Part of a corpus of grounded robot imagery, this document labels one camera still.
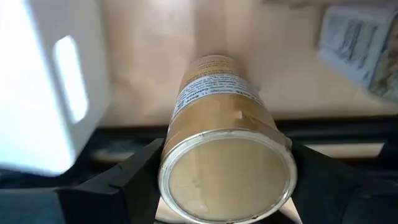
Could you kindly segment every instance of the wooden surface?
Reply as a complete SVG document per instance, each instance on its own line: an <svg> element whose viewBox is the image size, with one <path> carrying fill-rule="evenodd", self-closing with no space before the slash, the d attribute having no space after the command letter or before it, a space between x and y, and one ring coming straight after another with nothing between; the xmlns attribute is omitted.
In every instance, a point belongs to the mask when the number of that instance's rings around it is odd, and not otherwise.
<svg viewBox="0 0 398 224"><path fill-rule="evenodd" d="M245 64L275 119L392 114L317 59L322 9L241 0L104 0L113 102L105 126L167 124L187 65Z"/></svg>

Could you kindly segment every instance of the white label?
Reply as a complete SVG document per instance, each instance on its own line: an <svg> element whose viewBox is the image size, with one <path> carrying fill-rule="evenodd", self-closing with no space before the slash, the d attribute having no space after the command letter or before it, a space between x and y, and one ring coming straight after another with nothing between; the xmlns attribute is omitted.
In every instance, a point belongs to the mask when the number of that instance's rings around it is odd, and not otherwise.
<svg viewBox="0 0 398 224"><path fill-rule="evenodd" d="M220 93L246 96L263 105L257 91L253 90L251 85L243 78L227 74L207 75L189 83L181 91L175 104L172 120L189 103L204 96Z"/></svg>

